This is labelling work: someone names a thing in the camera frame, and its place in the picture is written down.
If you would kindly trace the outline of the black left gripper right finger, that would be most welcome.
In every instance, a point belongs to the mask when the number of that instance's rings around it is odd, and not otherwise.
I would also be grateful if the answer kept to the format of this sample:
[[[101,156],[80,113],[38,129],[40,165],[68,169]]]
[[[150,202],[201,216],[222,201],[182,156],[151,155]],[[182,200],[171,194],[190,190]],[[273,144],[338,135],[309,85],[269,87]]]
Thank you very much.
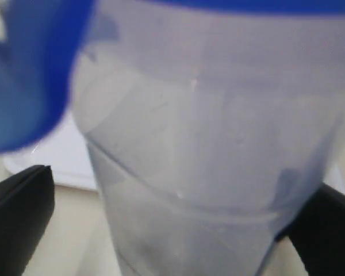
[[[323,184],[287,229],[309,275],[345,275],[345,195]]]

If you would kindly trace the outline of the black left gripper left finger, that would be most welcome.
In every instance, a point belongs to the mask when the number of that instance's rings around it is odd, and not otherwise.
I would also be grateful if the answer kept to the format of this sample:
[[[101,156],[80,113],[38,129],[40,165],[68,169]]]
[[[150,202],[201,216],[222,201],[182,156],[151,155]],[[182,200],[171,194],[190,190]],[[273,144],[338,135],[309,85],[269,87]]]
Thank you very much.
[[[0,275],[22,275],[55,208],[49,166],[35,165],[0,182]]]

